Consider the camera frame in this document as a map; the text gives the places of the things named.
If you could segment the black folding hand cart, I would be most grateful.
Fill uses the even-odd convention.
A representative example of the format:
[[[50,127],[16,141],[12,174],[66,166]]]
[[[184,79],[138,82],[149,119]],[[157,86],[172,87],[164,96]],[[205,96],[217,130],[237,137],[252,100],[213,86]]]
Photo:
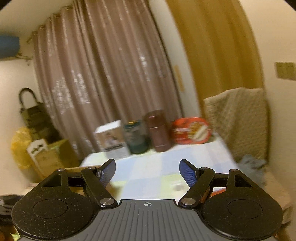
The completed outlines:
[[[36,105],[30,108],[25,107],[23,103],[25,92],[29,92],[33,96]],[[20,114],[33,140],[44,139],[47,144],[53,144],[63,139],[47,114],[44,104],[37,100],[33,90],[30,88],[21,89],[18,99],[21,104]]]

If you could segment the red instant meal package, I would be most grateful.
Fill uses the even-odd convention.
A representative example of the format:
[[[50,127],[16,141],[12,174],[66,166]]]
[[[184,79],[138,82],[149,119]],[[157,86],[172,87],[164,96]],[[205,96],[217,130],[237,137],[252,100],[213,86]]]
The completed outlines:
[[[172,122],[173,141],[179,145],[199,145],[208,142],[212,130],[203,118],[179,118]]]

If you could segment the pastel checked tablecloth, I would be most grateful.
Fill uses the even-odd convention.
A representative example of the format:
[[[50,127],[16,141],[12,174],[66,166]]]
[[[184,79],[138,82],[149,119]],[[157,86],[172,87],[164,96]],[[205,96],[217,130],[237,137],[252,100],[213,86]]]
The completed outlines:
[[[200,145],[175,145],[166,152],[154,150],[116,160],[116,173],[107,186],[117,201],[121,199],[175,199],[189,190],[179,173],[179,162],[188,160],[195,167],[208,167],[217,173],[236,169],[220,137]]]

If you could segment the grey blue blanket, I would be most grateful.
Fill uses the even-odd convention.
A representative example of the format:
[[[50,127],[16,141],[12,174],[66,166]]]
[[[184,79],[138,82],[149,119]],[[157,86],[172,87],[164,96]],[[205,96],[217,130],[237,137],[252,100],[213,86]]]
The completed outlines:
[[[261,188],[265,185],[265,168],[267,161],[257,159],[251,154],[244,155],[238,162],[238,167],[248,178],[255,182]]]

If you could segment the brown thermos flask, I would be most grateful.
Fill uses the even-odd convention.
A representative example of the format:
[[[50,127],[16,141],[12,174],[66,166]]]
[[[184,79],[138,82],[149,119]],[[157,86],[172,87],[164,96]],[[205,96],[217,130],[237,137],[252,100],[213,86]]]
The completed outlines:
[[[148,112],[144,121],[156,152],[165,152],[171,148],[171,137],[165,113],[162,109]]]

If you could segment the stacked cardboard boxes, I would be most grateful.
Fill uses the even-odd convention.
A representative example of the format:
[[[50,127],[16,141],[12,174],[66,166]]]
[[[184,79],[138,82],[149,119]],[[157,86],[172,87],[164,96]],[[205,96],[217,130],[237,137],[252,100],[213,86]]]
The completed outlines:
[[[42,151],[32,161],[34,170],[43,180],[56,169],[74,168],[80,165],[78,156],[70,142],[66,139],[48,145],[47,151]]]

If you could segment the yellow plastic bag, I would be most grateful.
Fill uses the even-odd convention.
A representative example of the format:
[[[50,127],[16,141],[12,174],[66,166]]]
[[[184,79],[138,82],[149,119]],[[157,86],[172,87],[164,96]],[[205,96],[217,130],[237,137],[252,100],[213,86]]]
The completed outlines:
[[[19,128],[11,139],[11,154],[21,170],[29,169],[31,166],[31,157],[27,152],[31,142],[29,129],[24,126]]]

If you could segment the pink brown curtain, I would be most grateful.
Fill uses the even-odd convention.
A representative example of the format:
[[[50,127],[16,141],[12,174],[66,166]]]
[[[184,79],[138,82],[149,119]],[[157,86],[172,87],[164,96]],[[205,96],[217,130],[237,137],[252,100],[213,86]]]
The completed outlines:
[[[99,152],[101,125],[157,109],[168,121],[182,116],[147,1],[73,1],[31,36],[44,105],[80,159]]]

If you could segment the dark green glass jar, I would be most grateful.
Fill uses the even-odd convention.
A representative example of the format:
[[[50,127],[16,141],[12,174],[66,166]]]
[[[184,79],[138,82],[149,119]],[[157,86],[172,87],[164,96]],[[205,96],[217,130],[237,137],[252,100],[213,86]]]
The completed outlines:
[[[149,149],[149,141],[141,120],[131,120],[123,126],[125,140],[132,154],[142,154]]]

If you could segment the white product box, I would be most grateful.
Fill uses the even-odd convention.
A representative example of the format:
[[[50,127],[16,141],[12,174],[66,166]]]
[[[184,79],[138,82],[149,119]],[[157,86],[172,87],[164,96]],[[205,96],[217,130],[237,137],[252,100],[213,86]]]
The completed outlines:
[[[119,160],[130,156],[130,151],[123,135],[121,120],[99,126],[94,132],[100,151],[108,159]]]

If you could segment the wall socket plates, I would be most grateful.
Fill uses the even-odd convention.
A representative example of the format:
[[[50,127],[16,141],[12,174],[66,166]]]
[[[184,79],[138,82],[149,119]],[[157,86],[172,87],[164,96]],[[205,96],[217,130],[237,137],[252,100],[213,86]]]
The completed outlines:
[[[276,62],[275,71],[277,78],[296,80],[295,63],[293,62]]]

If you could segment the white ornate wooden board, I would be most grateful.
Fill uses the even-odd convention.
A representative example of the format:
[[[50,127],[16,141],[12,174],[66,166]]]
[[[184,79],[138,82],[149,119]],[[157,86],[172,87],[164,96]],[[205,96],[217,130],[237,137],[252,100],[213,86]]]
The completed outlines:
[[[27,153],[29,154],[29,156],[32,158],[33,161],[36,160],[37,154],[47,150],[48,150],[48,145],[45,139],[43,138],[32,141],[27,147]]]

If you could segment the beige quilted chair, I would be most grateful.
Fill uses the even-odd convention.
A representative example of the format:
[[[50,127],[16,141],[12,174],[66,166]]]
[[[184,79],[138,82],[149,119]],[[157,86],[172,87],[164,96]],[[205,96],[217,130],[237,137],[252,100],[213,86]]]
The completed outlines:
[[[235,88],[204,99],[204,112],[213,131],[227,145],[234,161],[251,154],[267,161],[269,120],[265,92],[262,88]],[[282,224],[292,221],[292,200],[269,168],[265,168],[263,189],[283,210]]]

